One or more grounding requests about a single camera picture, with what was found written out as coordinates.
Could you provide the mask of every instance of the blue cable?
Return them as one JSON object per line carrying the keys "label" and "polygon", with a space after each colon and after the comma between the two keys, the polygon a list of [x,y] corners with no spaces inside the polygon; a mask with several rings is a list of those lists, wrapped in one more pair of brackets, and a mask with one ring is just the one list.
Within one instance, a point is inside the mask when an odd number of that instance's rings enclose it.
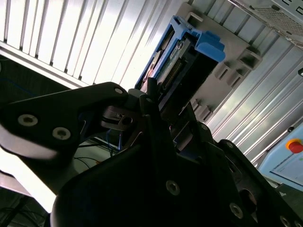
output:
{"label": "blue cable", "polygon": [[22,90],[22,91],[28,93],[28,94],[31,95],[31,96],[33,96],[33,97],[34,97],[34,96],[37,96],[37,95],[31,93],[30,91],[24,89],[23,87],[20,87],[20,86],[19,86],[18,84],[16,84],[14,81],[12,81],[12,80],[10,80],[10,79],[8,79],[8,78],[0,78],[0,81],[7,81],[7,82],[13,84],[15,87],[19,88],[20,90]]}
{"label": "blue cable", "polygon": [[107,142],[107,148],[109,150],[109,153],[110,153],[110,156],[112,157],[113,156],[113,147],[109,144],[108,142],[108,134],[109,132],[111,131],[111,129],[109,129],[107,132],[106,132],[106,142]]}

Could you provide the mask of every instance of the corrugated metal panel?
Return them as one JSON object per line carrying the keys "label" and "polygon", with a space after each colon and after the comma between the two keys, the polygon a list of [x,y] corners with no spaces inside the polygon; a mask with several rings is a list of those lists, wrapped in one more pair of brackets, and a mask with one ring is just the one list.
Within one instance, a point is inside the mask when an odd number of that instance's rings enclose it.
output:
{"label": "corrugated metal panel", "polygon": [[[0,54],[71,88],[114,81],[128,89],[182,2],[3,0]],[[226,0],[194,0],[192,6],[263,57],[207,122],[217,140],[232,140],[252,160],[302,116],[303,78],[297,69],[303,51]]]}
{"label": "corrugated metal panel", "polygon": [[70,78],[72,83],[64,85],[72,88],[114,81],[128,89],[183,2],[3,0],[0,53],[9,57],[13,52],[56,81]]}
{"label": "corrugated metal panel", "polygon": [[193,2],[205,14],[210,6],[213,18],[226,17],[223,26],[258,49],[263,61],[215,110],[207,125],[216,140],[233,141],[253,160],[302,116],[303,78],[298,70],[303,67],[303,51],[238,8],[229,13],[227,5],[221,0],[209,5]]}

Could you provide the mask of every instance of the red emergency stop button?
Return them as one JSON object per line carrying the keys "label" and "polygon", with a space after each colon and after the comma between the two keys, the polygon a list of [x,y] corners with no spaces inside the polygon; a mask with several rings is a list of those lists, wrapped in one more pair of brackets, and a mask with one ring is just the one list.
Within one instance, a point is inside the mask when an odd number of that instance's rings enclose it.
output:
{"label": "red emergency stop button", "polygon": [[303,151],[303,144],[299,139],[292,139],[286,143],[286,148],[294,154],[298,154]]}

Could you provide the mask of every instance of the cable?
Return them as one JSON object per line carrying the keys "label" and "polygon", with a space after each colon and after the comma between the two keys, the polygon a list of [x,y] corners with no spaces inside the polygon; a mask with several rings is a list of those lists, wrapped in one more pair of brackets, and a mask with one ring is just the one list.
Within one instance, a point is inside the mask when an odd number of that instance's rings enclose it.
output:
{"label": "cable", "polygon": [[84,164],[84,165],[86,165],[88,169],[90,169],[90,166],[89,166],[89,165],[87,165],[87,163],[86,163],[86,162],[84,162],[83,160],[78,159],[77,157],[75,157],[74,159],[79,160],[80,162],[83,162],[83,164]]}
{"label": "cable", "polygon": [[78,146],[78,148],[96,147],[96,146],[100,146],[100,145],[102,145],[102,144],[97,143],[97,144],[80,145],[80,146]]}
{"label": "cable", "polygon": [[19,88],[20,90],[22,90],[22,91],[28,93],[29,95],[31,95],[31,96],[33,96],[33,97],[36,96],[35,94],[33,94],[33,93],[31,93],[30,91],[24,89],[23,87],[19,86],[19,85],[16,84],[14,81],[12,81],[12,80],[10,80],[10,79],[8,79],[8,78],[0,78],[0,81],[7,81],[7,82],[13,84],[15,87]]}
{"label": "cable", "polygon": [[119,145],[118,145],[119,152],[121,151],[121,149],[122,149],[122,131],[120,132],[119,135]]}
{"label": "cable", "polygon": [[110,156],[112,157],[113,156],[113,149],[112,149],[112,147],[110,146],[110,144],[108,142],[108,134],[109,134],[110,131],[111,131],[111,129],[106,132],[106,142],[107,142],[108,151],[110,153]]}
{"label": "cable", "polygon": [[10,222],[12,221],[12,219],[14,219],[14,217],[17,215],[19,210],[26,205],[28,199],[29,199],[29,197],[26,197],[26,196],[22,197],[20,199],[18,205],[16,207],[14,207],[10,211],[10,213],[6,216],[6,218],[4,219],[4,221],[2,222],[0,227],[7,227],[10,224]]}
{"label": "cable", "polygon": [[[11,207],[4,207],[4,208],[1,208],[0,209],[0,212],[1,210],[13,210],[14,208],[11,208]],[[24,213],[32,213],[32,214],[36,214],[42,218],[45,218],[45,216],[43,216],[42,214],[39,214],[38,212],[35,212],[35,211],[31,211],[31,210],[20,210],[21,212],[24,212]]]}
{"label": "cable", "polygon": [[32,220],[32,218],[29,215],[27,215],[27,214],[25,214],[25,213],[23,213],[21,211],[19,211],[18,214],[22,215],[27,220],[29,220],[35,227],[40,227],[34,220]]}
{"label": "cable", "polygon": [[96,161],[96,162],[100,162],[100,161],[98,161],[98,160],[96,160],[96,159],[94,159],[94,158],[91,158],[91,157],[74,157],[74,159],[79,159],[79,158],[86,158],[86,159],[94,160],[94,161]]}

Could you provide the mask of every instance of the ventilation grille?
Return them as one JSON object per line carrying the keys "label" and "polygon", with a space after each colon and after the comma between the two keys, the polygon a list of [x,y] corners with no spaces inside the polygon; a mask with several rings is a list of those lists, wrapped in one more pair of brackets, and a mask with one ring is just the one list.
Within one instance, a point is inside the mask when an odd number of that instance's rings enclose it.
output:
{"label": "ventilation grille", "polygon": [[279,27],[294,35],[303,36],[303,26],[289,18],[282,12],[277,12],[272,8],[255,8],[256,11],[267,20],[272,22],[273,26]]}

